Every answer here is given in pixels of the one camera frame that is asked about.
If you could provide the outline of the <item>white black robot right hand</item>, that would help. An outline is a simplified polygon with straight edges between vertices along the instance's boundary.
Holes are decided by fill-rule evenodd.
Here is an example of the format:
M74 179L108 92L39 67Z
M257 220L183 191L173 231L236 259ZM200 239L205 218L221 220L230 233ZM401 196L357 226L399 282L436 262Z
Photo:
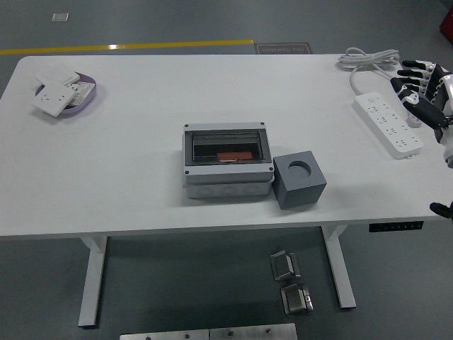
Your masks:
M452 72L435 62L404 60L391 85L403 107L433 129L452 168Z

